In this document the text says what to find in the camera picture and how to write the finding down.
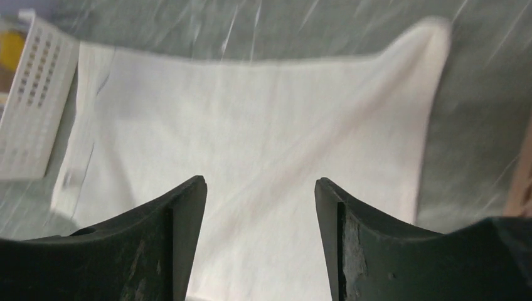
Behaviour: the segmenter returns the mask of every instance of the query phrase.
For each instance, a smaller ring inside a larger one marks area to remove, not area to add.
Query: yellow object
[[[24,38],[18,33],[12,31],[0,33],[0,65],[16,72],[24,43]]]

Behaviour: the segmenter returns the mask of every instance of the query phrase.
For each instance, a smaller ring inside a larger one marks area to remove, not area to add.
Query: gray tabletop
[[[417,224],[440,232],[500,215],[532,105],[531,0],[83,0],[52,19],[77,38],[197,60],[371,53],[420,19],[453,22],[430,119]],[[0,236],[76,229],[50,196],[75,112],[75,83],[46,177],[0,183]]]

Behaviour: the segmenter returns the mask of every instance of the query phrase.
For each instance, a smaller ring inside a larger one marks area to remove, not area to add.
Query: white plastic basket
[[[0,120],[0,180],[45,175],[78,63],[79,42],[21,11],[30,24]]]

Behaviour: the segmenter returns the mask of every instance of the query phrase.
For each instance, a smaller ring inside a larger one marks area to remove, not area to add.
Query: white towel
[[[189,298],[330,300],[315,181],[415,221],[449,33],[431,18],[375,55],[256,63],[83,43],[52,209],[89,226],[201,174]]]

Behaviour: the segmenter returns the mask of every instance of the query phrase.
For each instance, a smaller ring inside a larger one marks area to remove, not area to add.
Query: dark gray floor
[[[530,2],[61,0],[53,22],[99,43],[249,61],[371,53],[425,16],[448,18],[452,51],[431,116],[418,214],[418,225],[448,232],[502,212],[532,105]],[[0,184],[1,236],[75,229],[48,212],[73,103],[70,95],[45,179]]]

